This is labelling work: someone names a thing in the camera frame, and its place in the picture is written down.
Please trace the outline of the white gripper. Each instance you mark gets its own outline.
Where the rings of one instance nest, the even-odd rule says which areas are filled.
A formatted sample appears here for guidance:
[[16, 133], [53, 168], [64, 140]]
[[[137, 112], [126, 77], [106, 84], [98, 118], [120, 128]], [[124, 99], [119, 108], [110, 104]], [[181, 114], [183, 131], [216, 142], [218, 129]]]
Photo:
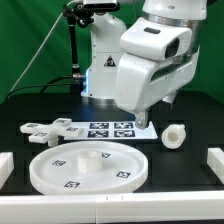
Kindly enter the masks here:
[[173, 64], [173, 59], [152, 61], [135, 55], [124, 53], [120, 59], [116, 84], [115, 103], [129, 113], [135, 115], [135, 126], [141, 130], [148, 127], [146, 110], [167, 95], [189, 83], [195, 74], [199, 53], [189, 60], [153, 79], [153, 75]]

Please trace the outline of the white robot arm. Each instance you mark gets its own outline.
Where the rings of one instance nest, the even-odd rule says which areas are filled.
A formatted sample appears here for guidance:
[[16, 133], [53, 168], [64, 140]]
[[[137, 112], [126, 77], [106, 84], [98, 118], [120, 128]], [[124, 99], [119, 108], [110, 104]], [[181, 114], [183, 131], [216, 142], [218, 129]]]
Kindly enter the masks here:
[[114, 102], [144, 129], [149, 108], [173, 101], [194, 77], [207, 0], [145, 0], [142, 16], [126, 27], [109, 12], [128, 1], [83, 0], [84, 8], [95, 13], [83, 95], [92, 102]]

